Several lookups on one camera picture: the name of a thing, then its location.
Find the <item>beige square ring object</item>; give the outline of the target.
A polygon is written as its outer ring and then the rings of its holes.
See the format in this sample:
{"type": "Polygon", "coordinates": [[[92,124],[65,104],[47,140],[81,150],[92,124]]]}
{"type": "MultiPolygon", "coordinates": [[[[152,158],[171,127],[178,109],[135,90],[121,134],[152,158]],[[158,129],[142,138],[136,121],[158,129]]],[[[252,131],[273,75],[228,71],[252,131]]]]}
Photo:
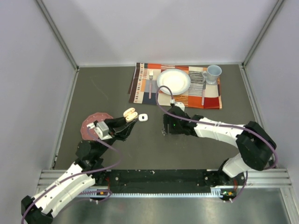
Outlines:
{"type": "Polygon", "coordinates": [[[130,122],[138,117],[138,112],[135,110],[135,108],[131,107],[123,113],[123,117],[125,118],[126,122],[130,122]]]}

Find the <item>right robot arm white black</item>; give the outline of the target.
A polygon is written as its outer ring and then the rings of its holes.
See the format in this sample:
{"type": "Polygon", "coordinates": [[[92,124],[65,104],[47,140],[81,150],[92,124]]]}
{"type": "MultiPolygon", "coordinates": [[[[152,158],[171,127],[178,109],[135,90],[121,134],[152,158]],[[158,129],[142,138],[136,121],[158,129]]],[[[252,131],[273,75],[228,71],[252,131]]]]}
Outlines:
{"type": "Polygon", "coordinates": [[[238,154],[226,159],[217,171],[216,181],[225,185],[230,184],[237,175],[245,171],[263,171],[277,147],[273,139],[255,121],[246,125],[232,125],[200,115],[190,117],[177,105],[172,105],[163,115],[163,133],[210,138],[236,147],[239,150],[238,154]]]}

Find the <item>white earbud charging case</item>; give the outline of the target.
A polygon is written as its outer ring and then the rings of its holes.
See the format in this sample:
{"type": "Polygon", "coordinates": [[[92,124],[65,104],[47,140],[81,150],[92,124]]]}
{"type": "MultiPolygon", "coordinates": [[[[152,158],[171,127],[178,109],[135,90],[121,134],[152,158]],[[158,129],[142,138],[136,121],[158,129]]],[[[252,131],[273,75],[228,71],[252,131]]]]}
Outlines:
{"type": "Polygon", "coordinates": [[[140,122],[148,121],[148,115],[145,114],[145,113],[143,113],[143,114],[139,114],[139,115],[138,115],[138,120],[139,120],[140,122]]]}

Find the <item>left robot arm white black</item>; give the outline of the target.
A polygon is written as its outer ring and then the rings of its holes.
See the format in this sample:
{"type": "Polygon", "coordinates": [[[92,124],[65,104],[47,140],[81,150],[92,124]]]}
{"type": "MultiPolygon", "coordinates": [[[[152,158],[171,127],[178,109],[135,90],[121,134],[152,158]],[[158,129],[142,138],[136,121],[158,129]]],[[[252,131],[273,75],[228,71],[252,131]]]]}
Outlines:
{"type": "Polygon", "coordinates": [[[21,223],[50,224],[59,212],[82,191],[105,182],[107,168],[102,166],[101,156],[113,149],[116,140],[125,141],[137,118],[95,120],[86,125],[90,140],[77,145],[77,159],[50,186],[34,196],[25,196],[21,201],[21,223]]]}

